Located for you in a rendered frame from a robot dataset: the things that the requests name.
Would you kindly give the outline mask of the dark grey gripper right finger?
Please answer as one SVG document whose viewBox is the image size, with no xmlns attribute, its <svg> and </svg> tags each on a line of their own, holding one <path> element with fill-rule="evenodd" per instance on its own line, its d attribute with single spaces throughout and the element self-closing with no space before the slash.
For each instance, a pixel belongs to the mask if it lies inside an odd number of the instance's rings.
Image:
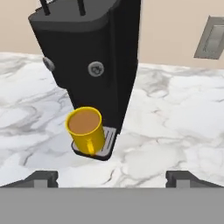
<svg viewBox="0 0 224 224">
<path fill-rule="evenodd" d="M 197 178 L 189 171 L 167 171 L 165 177 L 167 179 L 166 188 L 219 187 L 219 185 Z"/>
</svg>

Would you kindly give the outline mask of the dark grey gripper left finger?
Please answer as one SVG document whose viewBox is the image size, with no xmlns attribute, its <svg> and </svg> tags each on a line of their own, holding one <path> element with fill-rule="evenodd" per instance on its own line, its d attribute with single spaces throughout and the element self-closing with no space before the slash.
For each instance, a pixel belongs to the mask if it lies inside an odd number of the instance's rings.
<svg viewBox="0 0 224 224">
<path fill-rule="evenodd" d="M 57 171 L 35 171 L 25 179 L 9 183 L 2 187 L 23 187 L 23 188 L 58 188 Z"/>
</svg>

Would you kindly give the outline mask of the yellow mug of coffee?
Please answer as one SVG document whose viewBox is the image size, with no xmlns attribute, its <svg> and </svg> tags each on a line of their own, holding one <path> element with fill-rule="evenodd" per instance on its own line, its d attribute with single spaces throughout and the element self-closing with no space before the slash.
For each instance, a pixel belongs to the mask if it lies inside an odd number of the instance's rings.
<svg viewBox="0 0 224 224">
<path fill-rule="evenodd" d="M 95 155 L 105 144 L 102 115 L 93 107 L 80 107 L 66 117 L 66 130 L 71 135 L 78 150 L 87 155 Z"/>
</svg>

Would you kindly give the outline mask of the black coffee machine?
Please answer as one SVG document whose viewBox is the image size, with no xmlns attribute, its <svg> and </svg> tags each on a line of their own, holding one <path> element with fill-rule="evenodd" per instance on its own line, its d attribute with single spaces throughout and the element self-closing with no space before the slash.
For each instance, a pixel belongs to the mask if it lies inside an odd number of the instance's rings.
<svg viewBox="0 0 224 224">
<path fill-rule="evenodd" d="M 102 114 L 104 147 L 111 157 L 137 75 L 141 0 L 39 0 L 29 23 L 44 64 L 73 106 Z"/>
</svg>

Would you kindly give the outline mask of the grey wall socket plate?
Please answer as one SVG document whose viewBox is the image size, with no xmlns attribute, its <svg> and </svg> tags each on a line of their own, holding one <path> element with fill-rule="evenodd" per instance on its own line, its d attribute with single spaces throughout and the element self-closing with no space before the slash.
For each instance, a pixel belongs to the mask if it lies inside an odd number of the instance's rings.
<svg viewBox="0 0 224 224">
<path fill-rule="evenodd" d="M 224 17 L 209 16 L 194 57 L 218 60 L 224 50 Z"/>
</svg>

